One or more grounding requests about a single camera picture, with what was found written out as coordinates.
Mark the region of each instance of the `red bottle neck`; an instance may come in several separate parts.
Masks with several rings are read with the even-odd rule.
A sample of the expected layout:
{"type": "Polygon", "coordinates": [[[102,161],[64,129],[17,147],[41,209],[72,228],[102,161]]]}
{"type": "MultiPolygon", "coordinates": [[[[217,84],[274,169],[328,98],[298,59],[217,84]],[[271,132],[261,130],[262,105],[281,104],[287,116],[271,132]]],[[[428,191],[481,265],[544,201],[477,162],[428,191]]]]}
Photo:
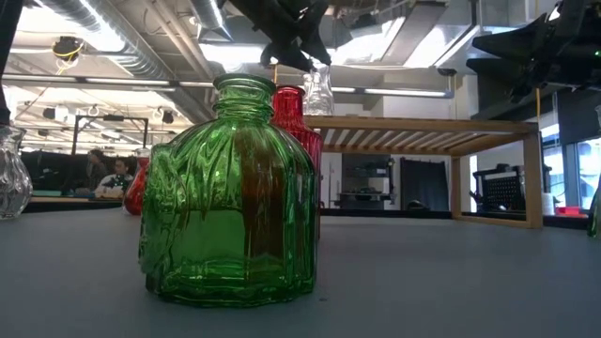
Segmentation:
{"type": "Polygon", "coordinates": [[[302,120],[304,90],[293,85],[280,86],[273,97],[275,114],[271,123],[282,128],[305,128],[302,120]]]}

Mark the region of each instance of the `man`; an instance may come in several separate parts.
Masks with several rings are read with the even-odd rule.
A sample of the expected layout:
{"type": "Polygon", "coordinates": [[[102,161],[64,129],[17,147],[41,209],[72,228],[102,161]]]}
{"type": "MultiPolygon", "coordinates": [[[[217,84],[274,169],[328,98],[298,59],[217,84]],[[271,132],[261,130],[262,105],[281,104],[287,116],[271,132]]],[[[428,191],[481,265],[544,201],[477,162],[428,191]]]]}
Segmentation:
{"type": "Polygon", "coordinates": [[[130,167],[124,159],[116,159],[115,173],[102,179],[98,188],[94,191],[96,197],[122,198],[128,189],[133,176],[128,174],[130,167]]]}

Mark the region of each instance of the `glass bottle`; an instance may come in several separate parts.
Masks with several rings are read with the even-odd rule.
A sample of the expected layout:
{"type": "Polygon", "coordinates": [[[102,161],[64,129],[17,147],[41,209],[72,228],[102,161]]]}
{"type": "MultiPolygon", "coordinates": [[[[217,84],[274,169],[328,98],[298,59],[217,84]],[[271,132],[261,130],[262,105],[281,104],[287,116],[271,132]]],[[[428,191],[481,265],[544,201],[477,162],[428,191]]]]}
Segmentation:
{"type": "Polygon", "coordinates": [[[146,181],[146,169],[150,162],[150,150],[140,148],[135,150],[135,155],[138,160],[135,178],[130,183],[128,190],[123,198],[123,208],[131,215],[142,214],[142,201],[144,199],[144,183],[146,181]]]}
{"type": "MultiPolygon", "coordinates": [[[[293,85],[279,86],[273,98],[273,109],[275,115],[271,123],[283,128],[299,140],[302,147],[307,151],[316,170],[316,202],[320,200],[321,188],[321,150],[323,140],[321,135],[310,130],[302,119],[302,97],[304,90],[293,85]]],[[[317,207],[317,229],[319,229],[319,206],[317,207]]]]}
{"type": "Polygon", "coordinates": [[[146,288],[201,306],[256,306],[313,290],[315,170],[273,127],[272,82],[215,81],[218,118],[154,146],[140,264],[146,288]]]}
{"type": "Polygon", "coordinates": [[[315,69],[305,74],[304,113],[306,115],[334,115],[334,95],[331,92],[330,66],[315,63],[315,69]]]}
{"type": "Polygon", "coordinates": [[[19,157],[25,130],[0,126],[0,220],[19,217],[33,192],[31,177],[19,157]]]}

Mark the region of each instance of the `ceiling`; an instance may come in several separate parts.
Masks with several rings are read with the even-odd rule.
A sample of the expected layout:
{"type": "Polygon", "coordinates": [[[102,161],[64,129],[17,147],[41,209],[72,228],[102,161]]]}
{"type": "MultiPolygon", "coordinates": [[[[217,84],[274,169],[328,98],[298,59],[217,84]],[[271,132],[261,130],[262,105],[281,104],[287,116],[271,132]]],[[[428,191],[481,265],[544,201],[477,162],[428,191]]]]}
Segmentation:
{"type": "MultiPolygon", "coordinates": [[[[35,1],[44,4],[50,2],[50,0],[35,1]]],[[[93,4],[96,0],[81,1],[93,4]]],[[[194,20],[191,20],[193,14],[188,0],[160,0],[154,6],[152,2],[155,0],[152,2],[150,0],[108,1],[110,4],[107,2],[105,5],[112,7],[113,15],[118,16],[119,22],[131,28],[131,33],[136,36],[135,48],[149,47],[149,50],[158,56],[161,66],[168,70],[166,74],[170,74],[169,76],[174,79],[212,81],[215,75],[227,71],[227,66],[232,66],[233,63],[236,64],[238,71],[268,78],[272,78],[274,75],[273,69],[264,69],[257,65],[257,57],[263,48],[260,43],[265,37],[261,37],[262,33],[260,32],[248,29],[249,27],[244,28],[245,24],[248,25],[245,18],[240,18],[232,13],[226,16],[226,23],[231,24],[234,29],[235,34],[232,35],[241,37],[233,44],[201,41],[199,45],[197,43],[198,28],[194,20]],[[164,7],[161,8],[159,3],[163,3],[164,7]],[[169,15],[173,16],[171,18],[175,18],[177,24],[170,23],[169,15]]],[[[492,1],[482,1],[483,9],[487,9],[492,1]]],[[[332,0],[331,8],[328,11],[331,16],[325,17],[320,26],[320,35],[329,46],[334,61],[331,69],[332,86],[449,89],[448,79],[429,68],[439,62],[438,67],[455,68],[460,73],[469,72],[465,68],[465,59],[475,53],[469,47],[470,40],[476,35],[485,34],[483,32],[486,30],[486,23],[482,22],[483,18],[477,16],[481,10],[479,8],[475,10],[477,12],[474,13],[474,7],[469,0],[450,2],[443,0],[410,2],[332,0]],[[435,6],[436,10],[425,8],[426,5],[435,6]],[[390,6],[394,6],[394,10],[386,11],[386,8],[390,6]],[[345,30],[350,29],[347,27],[347,23],[353,13],[364,13],[366,8],[368,12],[370,8],[377,9],[379,13],[386,13],[387,16],[378,14],[378,20],[381,23],[378,23],[372,35],[355,38],[340,45],[340,41],[344,40],[338,38],[337,34],[342,37],[346,33],[345,30]],[[418,9],[416,8],[419,8],[423,15],[420,20],[412,19],[417,18],[418,9]],[[478,22],[474,21],[474,15],[479,20],[478,22]],[[406,29],[411,27],[410,38],[403,36],[404,27],[406,29]]],[[[98,49],[97,46],[98,39],[91,39],[79,24],[66,20],[64,16],[56,14],[48,8],[24,8],[13,43],[13,53],[8,61],[7,72],[45,75],[61,72],[61,75],[84,77],[131,77],[131,72],[118,62],[117,54],[100,55],[103,50],[98,49]],[[64,67],[64,63],[57,60],[50,50],[53,43],[61,36],[75,36],[88,42],[76,64],[70,65],[68,69],[64,67]]],[[[301,85],[302,75],[295,69],[278,68],[279,83],[301,85]]],[[[186,90],[186,96],[192,98],[190,101],[193,101],[192,108],[190,104],[179,104],[179,101],[172,100],[173,97],[164,95],[164,93],[152,92],[144,90],[144,88],[125,91],[78,87],[46,88],[39,84],[21,84],[19,87],[11,86],[8,92],[12,97],[12,104],[16,108],[13,108],[16,112],[13,116],[17,116],[15,125],[29,126],[30,128],[33,125],[37,125],[38,128],[46,126],[50,129],[50,136],[39,136],[36,131],[28,132],[26,140],[38,142],[31,144],[34,147],[41,146],[43,140],[48,140],[65,143],[64,146],[53,143],[50,145],[52,147],[70,148],[66,144],[72,138],[72,131],[57,131],[56,129],[57,127],[72,127],[72,123],[44,118],[42,113],[49,107],[57,105],[67,107],[74,115],[87,114],[87,111],[94,107],[94,109],[100,110],[100,115],[146,117],[149,119],[150,130],[157,132],[148,138],[151,144],[155,144],[168,141],[172,137],[165,131],[180,132],[191,126],[193,122],[210,118],[212,114],[210,106],[215,99],[212,90],[198,88],[186,90]],[[161,112],[165,110],[175,112],[173,124],[162,123],[161,112]]],[[[364,104],[366,107],[374,104],[373,98],[363,95],[338,95],[335,99],[336,102],[364,104]]],[[[80,141],[89,143],[88,147],[90,148],[95,147],[95,143],[106,144],[108,142],[106,137],[100,135],[102,128],[128,131],[141,128],[139,123],[134,125],[127,121],[115,123],[98,120],[95,125],[97,128],[93,128],[93,131],[84,132],[80,136],[80,141]]],[[[122,132],[122,134],[127,137],[111,142],[127,143],[130,147],[138,146],[142,142],[140,132],[122,132]]]]}

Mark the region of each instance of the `red glass bottle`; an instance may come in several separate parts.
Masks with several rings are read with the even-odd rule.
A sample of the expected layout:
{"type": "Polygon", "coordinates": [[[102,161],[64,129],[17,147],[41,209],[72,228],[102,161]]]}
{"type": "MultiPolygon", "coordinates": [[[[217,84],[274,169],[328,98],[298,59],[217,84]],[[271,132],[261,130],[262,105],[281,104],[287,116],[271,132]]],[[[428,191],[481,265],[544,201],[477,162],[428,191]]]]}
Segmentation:
{"type": "MultiPolygon", "coordinates": [[[[271,124],[278,126],[299,140],[302,147],[307,151],[316,169],[316,201],[321,201],[321,150],[323,140],[321,135],[310,130],[302,119],[302,97],[304,90],[294,85],[278,86],[273,97],[273,109],[275,114],[271,124]]],[[[319,207],[317,208],[317,236],[319,237],[319,207]]]]}
{"type": "Polygon", "coordinates": [[[131,215],[139,216],[142,214],[142,201],[144,200],[144,183],[146,181],[146,169],[150,163],[150,150],[146,148],[135,151],[138,159],[138,168],[135,178],[131,182],[123,198],[123,208],[131,215]]]}

